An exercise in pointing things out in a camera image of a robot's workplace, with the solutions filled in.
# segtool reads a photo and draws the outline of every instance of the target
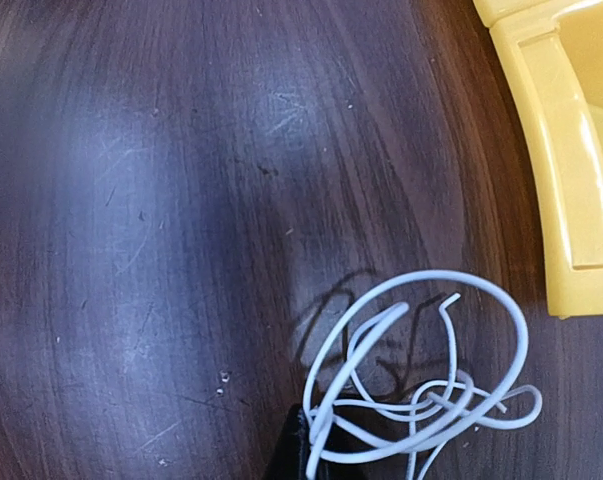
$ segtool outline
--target white wire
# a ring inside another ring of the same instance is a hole
[[[410,309],[410,306],[406,302],[399,302],[375,315],[357,328],[350,339],[345,363],[335,375],[321,403],[317,407],[312,408],[311,397],[317,380],[317,374],[330,348],[347,324],[368,302],[382,293],[399,285],[424,280],[447,280],[476,287],[492,295],[508,311],[516,329],[517,350],[514,354],[512,364],[501,383],[489,393],[476,388],[470,375],[457,370],[456,336],[452,320],[447,312],[448,307],[460,298],[460,295],[455,293],[447,298],[439,307],[439,315],[445,324],[448,335],[448,349],[450,352],[448,378],[446,380],[431,380],[424,383],[416,390],[407,404],[375,402],[364,387],[356,373],[356,367],[379,338]],[[536,420],[541,412],[543,403],[541,392],[532,385],[524,385],[509,391],[523,368],[527,352],[528,327],[525,323],[523,312],[510,295],[488,280],[468,273],[451,270],[423,270],[399,275],[377,285],[359,298],[343,314],[321,346],[317,357],[310,367],[303,390],[303,410],[310,424],[310,443],[312,445],[306,469],[306,477],[309,480],[314,480],[321,459],[336,463],[355,464],[372,462],[396,454],[407,454],[408,467],[406,479],[413,480],[416,471],[417,453],[434,449],[417,477],[417,480],[423,480],[428,468],[445,444],[471,425],[479,424],[499,430],[512,430],[529,425]],[[348,378],[352,379],[362,399],[338,399]],[[445,387],[443,394],[437,395],[429,392],[434,387]],[[456,402],[452,402],[450,399],[455,389],[462,390],[462,393]],[[514,420],[501,420],[485,416],[493,407],[505,413],[506,407],[502,401],[523,393],[531,394],[534,400],[534,405],[527,415]],[[482,400],[474,408],[469,409],[468,406],[474,396],[482,397]],[[407,423],[409,434],[399,441],[389,441],[379,438],[358,425],[336,415],[334,407],[341,406],[371,409],[391,420]],[[417,423],[423,420],[431,421],[426,427],[419,429]],[[372,448],[355,453],[326,450],[325,444],[333,425],[345,430]]]

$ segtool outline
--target wooden table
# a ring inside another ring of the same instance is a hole
[[[526,145],[470,0],[0,1],[0,479],[257,479],[348,302],[431,267],[521,303],[545,403],[428,478],[603,479],[603,318],[546,313]],[[395,292],[416,314],[361,367],[372,391],[444,374],[452,289]],[[476,292],[455,309],[491,388],[512,327]]]

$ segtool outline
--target yellow plastic object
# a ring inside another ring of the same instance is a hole
[[[528,143],[550,314],[603,314],[603,0],[474,0]]]

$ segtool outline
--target scratch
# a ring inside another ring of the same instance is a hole
[[[136,455],[137,453],[139,453],[140,451],[142,451],[144,448],[152,445],[154,442],[156,442],[157,440],[159,440],[166,433],[171,432],[172,430],[174,430],[175,428],[177,428],[179,425],[181,425],[182,422],[183,422],[183,420],[179,420],[177,422],[174,422],[172,425],[170,425],[168,428],[166,428],[162,432],[157,433],[154,437],[152,437],[150,440],[148,440],[143,445],[141,445],[139,448],[137,448],[134,451],[133,455]]]
[[[116,192],[116,190],[117,190],[117,187],[114,187],[112,189],[112,191],[110,192],[110,196],[108,197],[108,201],[105,202],[105,206],[106,207],[110,205],[110,202],[112,201],[112,197],[114,197],[114,192]]]
[[[298,97],[298,95],[294,95],[292,93],[271,93],[270,95],[278,100],[281,100],[284,103],[287,103],[288,105],[292,105],[293,107],[299,110],[307,110],[304,105],[301,105],[299,102],[295,102],[294,100],[292,100],[292,98],[290,98]]]
[[[354,90],[357,90],[357,86],[354,83],[354,79],[352,78],[352,75],[350,75],[350,72],[348,71],[348,69],[345,68],[345,65],[343,65],[343,62],[341,61],[341,59],[339,57],[333,57],[333,58],[334,58],[334,61],[336,62],[336,64],[341,69],[341,72],[345,75],[345,78],[347,78],[348,82],[350,82],[350,85],[352,85],[352,88]]]
[[[173,395],[176,398],[180,398],[181,400],[185,400],[186,402],[194,403],[195,405],[201,405],[202,407],[212,408],[213,410],[222,410],[224,412],[236,413],[234,410],[230,410],[229,408],[222,407],[221,405],[214,405],[212,403],[208,403],[204,400],[197,400],[196,398],[187,397],[185,395],[179,395],[178,393],[168,394]]]
[[[103,172],[101,175],[99,175],[99,177],[95,180],[94,183],[99,183],[101,180],[103,180],[112,170],[117,168],[121,162],[123,162],[126,158],[128,158],[130,156],[130,154],[143,152],[144,150],[147,150],[147,148],[129,148],[128,150],[126,150],[125,152],[123,152],[121,154],[121,156],[117,159],[117,161],[115,161],[112,165],[110,165],[108,168],[106,168],[105,172]]]
[[[152,310],[154,310],[154,303],[151,303],[150,307],[148,307],[148,313],[146,313],[145,315],[145,320],[143,320],[143,324],[137,332],[138,338],[137,343],[134,344],[134,350],[137,350],[139,348],[139,344],[141,343],[141,339],[143,338],[143,333],[145,332],[145,326],[148,324],[148,320],[150,320],[150,316],[152,315]]]
[[[288,123],[290,123],[292,120],[294,120],[296,118],[297,114],[296,113],[291,113],[290,115],[288,115],[287,117],[285,117],[283,120],[281,120],[279,123],[277,123],[274,127],[272,127],[269,131],[268,131],[268,135],[272,135],[273,133],[275,133],[277,130],[281,130],[283,127],[285,127]]]
[[[101,139],[101,154],[99,155],[98,158],[101,158],[102,156],[108,154],[110,152],[110,150],[112,150],[114,148],[114,146],[119,143],[121,141],[121,138],[115,138],[114,140],[112,140],[110,142],[109,145],[106,145],[105,140],[103,140],[103,138]]]
[[[117,275],[121,275],[122,273],[124,273],[128,268],[130,268],[132,266],[132,264],[137,260],[137,258],[139,258],[139,255],[141,254],[141,250],[143,250],[143,247],[145,247],[145,244],[148,243],[149,236],[150,236],[150,227],[146,228],[145,237],[143,237],[143,241],[141,242],[141,245],[139,245],[139,248],[137,249],[136,253],[134,255],[132,255],[132,258],[127,263],[127,265],[117,272]]]

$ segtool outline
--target white cable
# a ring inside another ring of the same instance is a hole
[[[416,390],[407,404],[375,402],[365,389],[356,373],[356,367],[381,336],[410,309],[410,306],[406,302],[399,302],[364,322],[352,334],[345,363],[335,375],[321,403],[317,407],[312,408],[311,397],[317,380],[317,374],[330,348],[347,324],[368,302],[382,293],[399,285],[424,280],[447,280],[476,287],[492,295],[508,311],[516,329],[517,350],[514,354],[512,364],[501,383],[489,393],[476,388],[470,375],[457,370],[456,337],[452,320],[447,312],[448,307],[460,298],[460,295],[455,293],[448,297],[439,307],[439,315],[445,324],[448,335],[448,349],[450,352],[448,378],[446,380],[431,380],[424,383]],[[408,468],[406,479],[413,480],[416,471],[417,453],[434,449],[419,473],[417,480],[423,480],[428,468],[445,444],[471,425],[479,424],[499,430],[511,430],[529,425],[536,420],[541,412],[543,402],[541,392],[532,385],[524,385],[509,390],[523,368],[527,353],[528,327],[525,323],[523,312],[521,312],[521,309],[510,295],[488,280],[468,273],[451,270],[423,270],[399,275],[381,283],[359,298],[343,314],[321,346],[308,373],[308,379],[303,390],[303,411],[310,425],[310,443],[312,445],[306,469],[307,478],[314,480],[321,459],[336,463],[355,464],[372,462],[396,454],[407,454]],[[338,399],[349,378],[352,380],[362,399]],[[433,387],[445,387],[443,394],[439,396],[433,392],[428,392]],[[462,393],[456,402],[452,402],[450,399],[455,389],[462,390]],[[486,416],[486,413],[493,407],[505,413],[506,407],[502,402],[522,393],[531,394],[534,400],[534,405],[527,415],[514,420],[501,420]],[[482,400],[470,409],[469,405],[474,396],[482,397]],[[371,409],[391,420],[407,423],[409,434],[399,441],[389,441],[379,438],[358,425],[336,415],[334,408],[342,406]],[[424,428],[419,429],[417,423],[423,420],[430,420],[430,423]],[[345,430],[372,448],[364,452],[355,453],[326,450],[325,444],[333,426]]]

